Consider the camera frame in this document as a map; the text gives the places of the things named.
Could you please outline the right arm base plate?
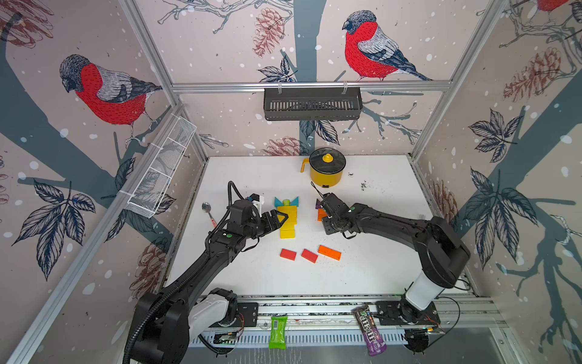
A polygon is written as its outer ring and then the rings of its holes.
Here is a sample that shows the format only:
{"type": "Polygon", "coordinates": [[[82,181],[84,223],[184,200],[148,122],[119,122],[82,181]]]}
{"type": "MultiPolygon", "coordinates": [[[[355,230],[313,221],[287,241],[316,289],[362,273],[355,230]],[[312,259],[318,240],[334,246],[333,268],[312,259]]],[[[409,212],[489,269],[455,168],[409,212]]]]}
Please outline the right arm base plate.
{"type": "Polygon", "coordinates": [[[374,318],[378,319],[383,326],[440,325],[440,317],[434,303],[431,303],[425,310],[416,309],[406,300],[377,301],[375,305],[377,313],[374,314],[374,318]]]}

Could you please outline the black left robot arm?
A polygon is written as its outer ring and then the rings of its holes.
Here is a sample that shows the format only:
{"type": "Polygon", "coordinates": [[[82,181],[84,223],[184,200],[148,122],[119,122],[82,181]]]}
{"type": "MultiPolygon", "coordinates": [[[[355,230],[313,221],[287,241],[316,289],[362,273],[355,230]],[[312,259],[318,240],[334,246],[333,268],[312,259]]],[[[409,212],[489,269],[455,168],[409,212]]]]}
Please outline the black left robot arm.
{"type": "Polygon", "coordinates": [[[239,253],[248,239],[259,241],[280,229],[288,214],[273,209],[260,214],[247,199],[230,203],[221,221],[209,232],[201,256],[173,283],[138,301],[122,361],[179,363],[191,338],[233,315],[235,294],[216,290],[203,301],[203,291],[239,253]]]}

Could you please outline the orange slanted block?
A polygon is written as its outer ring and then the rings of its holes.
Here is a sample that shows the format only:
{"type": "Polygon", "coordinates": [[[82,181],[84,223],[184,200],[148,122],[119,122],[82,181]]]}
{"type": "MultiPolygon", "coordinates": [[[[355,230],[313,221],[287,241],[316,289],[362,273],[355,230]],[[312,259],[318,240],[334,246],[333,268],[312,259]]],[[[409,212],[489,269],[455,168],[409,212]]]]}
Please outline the orange slanted block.
{"type": "Polygon", "coordinates": [[[340,251],[331,249],[323,245],[320,245],[318,247],[318,253],[323,256],[327,256],[328,258],[335,259],[337,261],[340,261],[342,256],[342,253],[340,251]]]}

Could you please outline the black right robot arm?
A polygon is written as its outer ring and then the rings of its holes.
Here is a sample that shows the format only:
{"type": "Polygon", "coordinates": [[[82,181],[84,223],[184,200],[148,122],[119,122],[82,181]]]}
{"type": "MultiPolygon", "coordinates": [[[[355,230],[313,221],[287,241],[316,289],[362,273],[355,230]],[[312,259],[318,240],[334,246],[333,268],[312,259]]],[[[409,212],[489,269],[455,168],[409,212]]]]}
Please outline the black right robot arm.
{"type": "Polygon", "coordinates": [[[418,253],[421,273],[398,304],[400,319],[416,324],[445,289],[454,288],[471,253],[453,228],[443,219],[409,219],[377,211],[356,203],[347,206],[333,193],[321,195],[325,233],[340,232],[345,239],[372,234],[403,244],[418,253]]]}

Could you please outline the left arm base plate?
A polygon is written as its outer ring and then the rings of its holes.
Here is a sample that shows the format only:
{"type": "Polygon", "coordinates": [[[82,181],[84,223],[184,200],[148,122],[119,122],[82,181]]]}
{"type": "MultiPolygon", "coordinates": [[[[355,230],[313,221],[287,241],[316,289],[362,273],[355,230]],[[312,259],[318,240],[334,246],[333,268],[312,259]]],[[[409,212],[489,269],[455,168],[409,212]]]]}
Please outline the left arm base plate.
{"type": "Polygon", "coordinates": [[[214,324],[215,328],[254,328],[257,326],[259,318],[259,305],[257,303],[238,303],[236,312],[233,315],[227,313],[227,317],[222,322],[214,324]]]}

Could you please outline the red square block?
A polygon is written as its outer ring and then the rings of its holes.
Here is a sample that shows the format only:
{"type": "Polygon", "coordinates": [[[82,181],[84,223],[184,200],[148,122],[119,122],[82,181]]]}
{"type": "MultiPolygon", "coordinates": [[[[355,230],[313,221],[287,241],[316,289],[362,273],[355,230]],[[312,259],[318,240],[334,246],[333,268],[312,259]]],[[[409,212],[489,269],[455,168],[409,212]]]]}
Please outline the red square block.
{"type": "Polygon", "coordinates": [[[283,259],[295,261],[296,260],[296,252],[292,251],[292,250],[282,249],[280,251],[280,257],[283,259]]]}

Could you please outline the long yellow rectangle block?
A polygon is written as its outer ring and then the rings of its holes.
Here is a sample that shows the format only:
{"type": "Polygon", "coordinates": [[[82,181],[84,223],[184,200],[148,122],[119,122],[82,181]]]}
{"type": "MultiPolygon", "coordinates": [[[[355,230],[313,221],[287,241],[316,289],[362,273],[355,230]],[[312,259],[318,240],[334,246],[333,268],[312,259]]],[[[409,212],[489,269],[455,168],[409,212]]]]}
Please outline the long yellow rectangle block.
{"type": "Polygon", "coordinates": [[[279,212],[284,212],[286,214],[297,213],[297,207],[296,206],[279,206],[277,208],[277,210],[279,212]]]}

